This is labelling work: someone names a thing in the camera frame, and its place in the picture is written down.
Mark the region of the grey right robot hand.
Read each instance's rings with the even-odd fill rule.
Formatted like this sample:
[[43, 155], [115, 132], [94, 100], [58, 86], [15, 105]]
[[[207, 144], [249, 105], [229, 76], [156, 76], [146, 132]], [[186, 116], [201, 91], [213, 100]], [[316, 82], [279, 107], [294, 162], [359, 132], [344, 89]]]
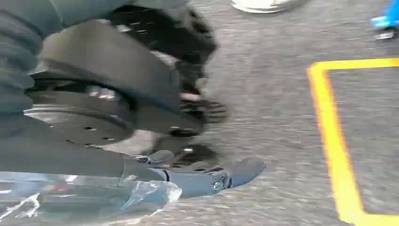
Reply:
[[6, 172], [167, 181], [177, 185], [184, 197], [196, 197], [247, 184], [266, 167], [264, 161], [254, 157], [219, 166], [195, 163], [182, 168], [162, 167], [160, 163], [170, 157], [172, 153], [165, 150], [138, 158], [85, 147], [27, 116], [0, 120], [0, 169]]

